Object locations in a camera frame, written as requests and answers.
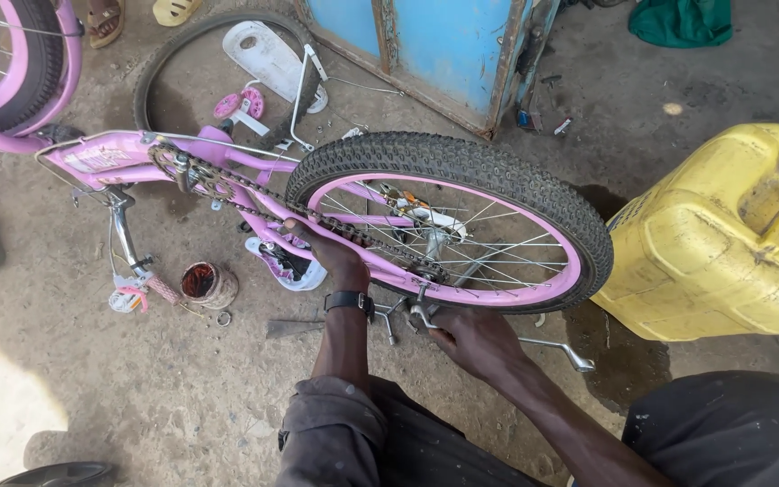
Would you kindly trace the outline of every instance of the pink training wheel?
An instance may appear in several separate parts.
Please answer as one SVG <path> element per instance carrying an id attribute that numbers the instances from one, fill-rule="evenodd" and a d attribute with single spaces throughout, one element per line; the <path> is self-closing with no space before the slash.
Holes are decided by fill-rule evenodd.
<path id="1" fill-rule="evenodd" d="M 248 107 L 248 114 L 254 119 L 259 119 L 263 116 L 263 95 L 256 87 L 247 87 L 242 93 L 244 98 L 248 98 L 251 102 L 251 106 Z"/>
<path id="2" fill-rule="evenodd" d="M 222 98 L 218 105 L 215 106 L 215 110 L 212 112 L 212 116 L 217 119 L 223 120 L 230 118 L 230 116 L 239 109 L 239 106 L 243 104 L 243 96 L 238 93 L 233 93 Z"/>

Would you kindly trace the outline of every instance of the wristwatch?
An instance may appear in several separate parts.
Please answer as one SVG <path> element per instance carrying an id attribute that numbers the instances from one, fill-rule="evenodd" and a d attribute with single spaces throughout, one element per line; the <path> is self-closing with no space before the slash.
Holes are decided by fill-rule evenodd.
<path id="1" fill-rule="evenodd" d="M 362 309 L 369 322 L 375 316 L 375 302 L 365 293 L 356 291 L 337 291 L 324 297 L 324 314 L 336 306 Z"/>

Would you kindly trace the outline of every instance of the bicycle chain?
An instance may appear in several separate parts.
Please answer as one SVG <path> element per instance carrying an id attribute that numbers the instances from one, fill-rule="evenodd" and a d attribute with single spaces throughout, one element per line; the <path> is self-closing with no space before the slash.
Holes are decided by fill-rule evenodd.
<path id="1" fill-rule="evenodd" d="M 411 265 L 409 266 L 410 268 L 415 266 L 421 266 L 429 269 L 430 271 L 434 271 L 435 276 L 439 278 L 439 282 L 443 282 L 444 280 L 446 280 L 449 275 L 449 272 L 444 270 L 443 267 L 441 267 L 440 264 L 438 263 L 429 261 L 425 259 L 423 256 L 416 256 L 402 249 L 398 249 L 393 245 L 389 245 L 388 243 L 385 243 L 381 240 L 372 237 L 371 235 L 365 233 L 364 231 L 358 229 L 357 227 L 351 224 L 343 224 L 337 218 L 334 218 L 332 216 L 325 216 L 323 213 L 312 210 L 306 205 L 293 202 L 283 197 L 280 193 L 274 192 L 269 188 L 266 188 L 261 184 L 257 184 L 250 179 L 246 179 L 243 176 L 236 174 L 235 172 L 228 171 L 226 169 L 222 169 L 221 167 L 216 167 L 214 165 L 211 165 L 209 162 L 204 161 L 198 158 L 197 156 L 191 155 L 189 154 L 189 152 L 183 151 L 176 146 L 173 146 L 171 144 L 166 144 L 166 143 L 160 143 L 150 147 L 147 152 L 149 153 L 149 156 L 152 158 L 152 162 L 157 166 L 157 168 L 160 169 L 172 181 L 176 181 L 176 179 L 172 174 L 170 174 L 170 171 L 167 169 L 169 165 L 172 165 L 172 162 L 170 161 L 173 161 L 174 158 L 178 158 L 178 156 L 185 156 L 188 158 L 189 167 L 199 167 L 202 171 L 209 172 L 210 174 L 212 174 L 217 178 L 230 180 L 236 184 L 239 184 L 240 186 L 244 186 L 252 191 L 255 191 L 256 193 L 260 193 L 264 196 L 269 196 L 270 198 L 285 205 L 287 209 L 291 211 L 295 211 L 300 215 L 306 215 L 317 219 L 320 223 L 324 224 L 325 226 L 328 226 L 331 230 L 337 230 L 339 232 L 342 232 L 343 234 L 350 234 L 352 237 L 360 238 L 362 242 L 366 244 L 365 246 L 369 248 L 374 247 L 377 249 L 382 249 L 389 252 L 390 254 L 395 254 L 398 257 L 402 257 L 405 258 L 406 260 L 410 260 L 411 261 Z M 162 157 L 165 154 L 168 154 L 170 157 L 168 161 L 162 159 Z M 193 192 L 193 193 L 199 194 L 201 196 L 210 197 L 210 195 L 201 192 Z M 231 201 L 230 199 L 233 197 L 233 195 L 234 194 L 231 191 L 226 198 L 215 197 L 213 199 L 220 201 L 224 205 L 232 206 L 237 211 L 241 211 L 244 213 L 248 213 L 249 215 L 257 216 L 263 220 L 266 220 L 267 222 L 272 222 L 279 225 L 284 223 L 283 219 L 275 215 L 264 213 L 262 211 L 257 211 L 254 208 L 248 208 L 247 206 L 240 205 L 238 203 Z"/>

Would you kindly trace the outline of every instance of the yellow jerry can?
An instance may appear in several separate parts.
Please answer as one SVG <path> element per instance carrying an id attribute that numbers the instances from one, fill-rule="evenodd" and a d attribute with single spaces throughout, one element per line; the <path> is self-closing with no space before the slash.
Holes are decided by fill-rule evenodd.
<path id="1" fill-rule="evenodd" d="M 591 299 L 637 335 L 779 334 L 779 125 L 720 133 L 608 225 Z"/>

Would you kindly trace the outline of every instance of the dirty floor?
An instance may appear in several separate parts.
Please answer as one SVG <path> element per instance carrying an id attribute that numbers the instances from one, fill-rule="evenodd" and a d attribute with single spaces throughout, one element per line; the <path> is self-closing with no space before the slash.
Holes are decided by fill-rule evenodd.
<path id="1" fill-rule="evenodd" d="M 198 16 L 232 6 L 204 1 Z M 577 5 L 557 18 L 553 52 L 539 72 L 563 78 L 550 96 L 541 92 L 538 105 L 549 126 L 575 117 L 566 138 L 538 137 L 505 120 L 493 142 L 575 184 L 606 214 L 724 128 L 779 121 L 779 2 L 736 4 L 735 36 L 706 50 L 663 50 L 632 37 L 626 21 L 633 6 Z M 85 14 L 82 2 L 76 8 Z M 87 133 L 132 128 L 137 76 L 175 31 L 154 22 L 150 1 L 129 2 L 120 39 L 98 51 L 84 42 L 81 85 L 61 121 Z M 211 123 L 215 102 L 248 79 L 206 76 L 229 68 L 217 39 L 190 47 L 163 74 L 153 109 L 165 128 L 188 133 Z M 326 48 L 319 54 L 331 75 L 388 87 Z M 310 115 L 301 129 L 318 145 L 339 138 L 350 122 L 472 138 L 410 97 L 334 81 L 325 87 L 337 115 Z M 666 103 L 681 114 L 666 114 Z M 318 135 L 317 126 L 324 132 Z M 120 466 L 121 485 L 270 485 L 279 460 L 276 431 L 293 384 L 311 370 L 319 333 L 265 340 L 264 323 L 318 317 L 327 286 L 284 291 L 243 248 L 232 211 L 211 211 L 173 184 L 139 184 L 132 194 L 137 250 L 155 255 L 155 269 L 168 281 L 197 260 L 237 274 L 233 322 L 222 328 L 214 316 L 154 296 L 145 315 L 111 311 L 110 272 L 99 248 L 105 211 L 91 200 L 74 208 L 69 188 L 29 157 L 0 154 L 8 250 L 0 271 L 0 479 L 43 464 L 98 459 Z M 394 301 L 384 290 L 375 295 L 380 303 Z M 598 372 L 583 378 L 560 352 L 530 349 L 570 398 L 616 434 L 629 402 L 673 377 L 729 368 L 779 372 L 779 336 L 660 344 L 636 338 L 589 304 L 549 314 L 539 328 L 531 317 L 512 323 L 520 334 L 569 339 L 597 361 Z M 526 418 L 400 319 L 393 324 L 395 347 L 382 326 L 370 331 L 374 374 L 397 381 L 498 458 L 564 485 L 568 471 Z"/>

